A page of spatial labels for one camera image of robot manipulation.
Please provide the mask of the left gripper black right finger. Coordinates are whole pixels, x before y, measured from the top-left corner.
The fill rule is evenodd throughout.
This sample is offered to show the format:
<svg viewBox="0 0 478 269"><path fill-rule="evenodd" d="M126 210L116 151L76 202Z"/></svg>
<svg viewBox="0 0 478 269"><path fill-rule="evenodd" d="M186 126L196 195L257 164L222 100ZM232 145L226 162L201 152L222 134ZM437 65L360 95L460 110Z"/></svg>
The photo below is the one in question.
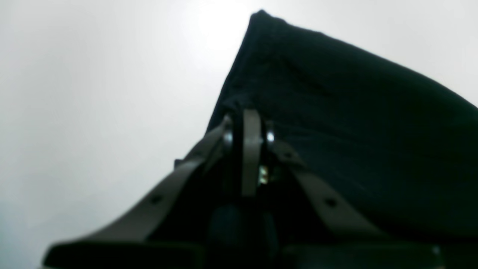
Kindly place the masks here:
<svg viewBox="0 0 478 269"><path fill-rule="evenodd" d="M243 113L243 195L253 197L270 187L273 171L285 171L300 196L321 221L317 231L330 243L290 243L280 247L280 269L443 269L441 249L434 244L390 237L354 208L328 183L314 175L288 144L276 139L254 109Z"/></svg>

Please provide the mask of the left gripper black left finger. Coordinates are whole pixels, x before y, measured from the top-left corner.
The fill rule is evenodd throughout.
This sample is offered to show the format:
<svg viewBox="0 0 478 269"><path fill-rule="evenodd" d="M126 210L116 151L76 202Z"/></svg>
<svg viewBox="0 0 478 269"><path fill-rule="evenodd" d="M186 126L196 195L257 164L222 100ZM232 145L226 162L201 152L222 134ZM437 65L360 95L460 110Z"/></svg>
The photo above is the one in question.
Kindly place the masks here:
<svg viewBox="0 0 478 269"><path fill-rule="evenodd" d="M133 208L99 231L50 247L45 269L199 269L204 247L150 237L178 210L186 187L207 173L233 145L234 123L225 116L174 170Z"/></svg>

